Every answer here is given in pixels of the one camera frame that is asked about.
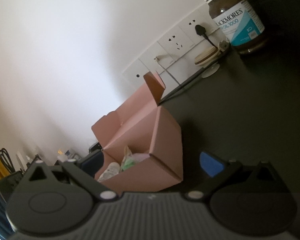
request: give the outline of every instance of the bottle label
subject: bottle label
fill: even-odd
[[[265,29],[260,18],[247,0],[242,0],[214,18],[217,26],[234,46],[258,37]]]

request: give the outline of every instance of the black power plug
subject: black power plug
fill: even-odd
[[[196,25],[196,26],[194,27],[194,29],[195,29],[195,32],[196,32],[199,36],[204,37],[207,41],[209,41],[209,43],[210,43],[213,47],[218,48],[216,45],[213,44],[212,41],[210,41],[210,39],[209,39],[209,37],[208,37],[208,35],[207,35],[207,30],[206,30],[205,27],[203,27],[203,26],[201,26],[201,25]]]

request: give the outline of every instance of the power socket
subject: power socket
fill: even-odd
[[[193,11],[186,18],[184,18],[180,23],[178,23],[178,26],[181,28],[181,30],[191,39],[191,41],[195,45],[197,45],[199,42],[204,40],[202,36],[199,36],[195,32],[194,27],[196,25],[201,25],[203,27],[206,27],[208,25],[207,19],[203,16],[202,12],[199,9]]]
[[[143,76],[148,72],[149,70],[147,67],[139,59],[137,59],[122,72],[122,75],[134,88],[137,89],[145,83]]]
[[[158,43],[174,60],[178,60],[195,46],[191,39],[177,25],[162,36]]]
[[[155,42],[149,49],[147,49],[146,52],[139,57],[139,59],[150,71],[157,71],[161,74],[164,70],[154,60],[156,57],[158,57],[160,65],[166,69],[175,62],[169,53],[166,52],[158,42]]]

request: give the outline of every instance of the plastic bag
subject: plastic bag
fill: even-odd
[[[136,162],[134,161],[134,159],[132,157],[132,152],[130,151],[128,146],[125,146],[124,147],[124,157],[121,162],[120,171],[125,171],[128,168],[131,168],[132,166],[134,166],[135,164],[136,164]]]
[[[100,175],[98,182],[103,182],[113,176],[119,174],[120,165],[118,163],[110,163],[108,168]]]
[[[150,155],[148,153],[134,153],[132,154],[131,150],[128,146],[124,147],[124,157],[121,162],[120,171],[125,171],[128,168],[136,165],[137,163],[149,158]]]

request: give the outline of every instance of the ribbed black surface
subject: ribbed black surface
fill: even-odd
[[[11,240],[39,239],[17,233]],[[115,203],[103,203],[81,228],[53,240],[190,240],[295,239],[287,233],[254,238],[233,233],[212,217],[201,203],[179,193],[125,193]]]

